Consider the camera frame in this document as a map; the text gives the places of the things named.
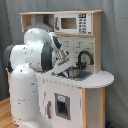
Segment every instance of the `microwave window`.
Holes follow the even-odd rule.
[[[61,18],[62,29],[76,29],[76,18]]]

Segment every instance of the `oven door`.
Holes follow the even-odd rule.
[[[78,14],[55,14],[55,32],[79,33]]]

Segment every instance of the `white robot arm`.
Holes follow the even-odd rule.
[[[53,68],[58,74],[74,62],[54,33],[34,28],[26,32],[24,43],[9,46],[4,52],[4,63],[10,72],[11,113],[22,122],[19,128],[52,128],[50,121],[40,114],[35,71]]]

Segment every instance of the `toy kitchen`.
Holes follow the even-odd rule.
[[[101,70],[101,16],[101,10],[21,13],[22,32],[54,31],[82,67],[75,78],[36,73],[40,112],[53,128],[105,128],[105,87],[114,76]]]

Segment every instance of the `microwave control panel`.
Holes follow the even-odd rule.
[[[79,33],[91,34],[91,15],[79,14]]]

